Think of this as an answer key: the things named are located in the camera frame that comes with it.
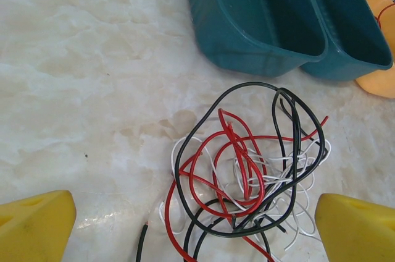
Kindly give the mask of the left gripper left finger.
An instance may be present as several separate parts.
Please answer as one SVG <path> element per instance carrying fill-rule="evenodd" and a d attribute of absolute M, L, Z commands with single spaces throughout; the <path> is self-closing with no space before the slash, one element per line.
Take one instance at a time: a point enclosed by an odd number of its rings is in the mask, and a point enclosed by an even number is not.
<path fill-rule="evenodd" d="M 0 205 L 0 262 L 61 262 L 77 209 L 68 190 Z"/>

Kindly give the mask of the teal plastic bin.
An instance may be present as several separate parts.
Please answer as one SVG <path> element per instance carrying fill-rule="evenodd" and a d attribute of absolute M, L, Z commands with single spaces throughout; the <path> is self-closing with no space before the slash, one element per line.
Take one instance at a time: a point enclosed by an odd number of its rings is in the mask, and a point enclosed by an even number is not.
<path fill-rule="evenodd" d="M 196 43 L 218 67 L 278 77 L 328 50 L 314 0 L 189 0 Z"/>
<path fill-rule="evenodd" d="M 366 0 L 314 0 L 328 51 L 302 69 L 324 80 L 348 82 L 393 65 L 390 48 Z"/>

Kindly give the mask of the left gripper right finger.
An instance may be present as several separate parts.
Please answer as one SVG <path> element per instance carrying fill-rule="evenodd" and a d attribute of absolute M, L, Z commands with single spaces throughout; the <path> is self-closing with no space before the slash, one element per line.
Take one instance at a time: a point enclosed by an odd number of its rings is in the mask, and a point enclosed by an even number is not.
<path fill-rule="evenodd" d="M 395 262 L 395 208 L 325 193 L 315 223 L 329 262 Z"/>

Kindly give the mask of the orange plastic bin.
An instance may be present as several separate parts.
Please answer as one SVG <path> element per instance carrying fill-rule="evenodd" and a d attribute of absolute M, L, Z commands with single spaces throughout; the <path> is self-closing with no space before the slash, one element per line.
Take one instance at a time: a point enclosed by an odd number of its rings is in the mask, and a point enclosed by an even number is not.
<path fill-rule="evenodd" d="M 395 2 L 366 0 L 390 48 L 393 65 L 388 70 L 376 70 L 356 79 L 366 92 L 384 98 L 395 98 Z"/>

